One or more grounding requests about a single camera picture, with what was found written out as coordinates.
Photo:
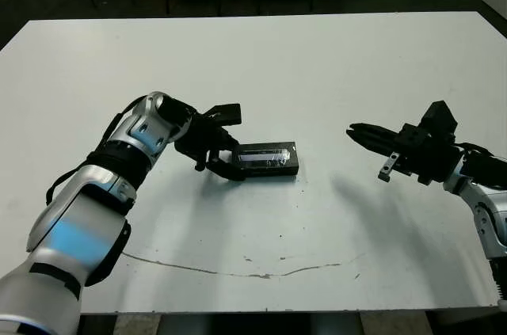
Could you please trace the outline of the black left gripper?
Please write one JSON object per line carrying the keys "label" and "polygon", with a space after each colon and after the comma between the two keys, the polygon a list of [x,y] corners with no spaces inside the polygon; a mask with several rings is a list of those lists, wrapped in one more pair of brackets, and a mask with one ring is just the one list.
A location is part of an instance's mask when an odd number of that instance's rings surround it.
{"label": "black left gripper", "polygon": [[209,169],[229,181],[244,181],[245,171],[235,164],[225,162],[219,156],[221,150],[232,151],[238,145],[237,139],[213,118],[204,114],[196,114],[188,131],[174,142],[176,151],[195,162],[196,171]]}

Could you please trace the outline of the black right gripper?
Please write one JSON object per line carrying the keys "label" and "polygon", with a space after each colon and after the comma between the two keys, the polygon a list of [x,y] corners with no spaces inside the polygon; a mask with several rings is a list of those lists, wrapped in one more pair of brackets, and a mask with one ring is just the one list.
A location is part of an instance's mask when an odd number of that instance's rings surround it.
{"label": "black right gripper", "polygon": [[444,182],[461,158],[461,151],[424,128],[404,124],[399,133],[374,124],[355,123],[346,134],[356,143],[377,154],[390,154],[378,178],[389,182],[396,170],[416,174],[417,181],[429,185]]}

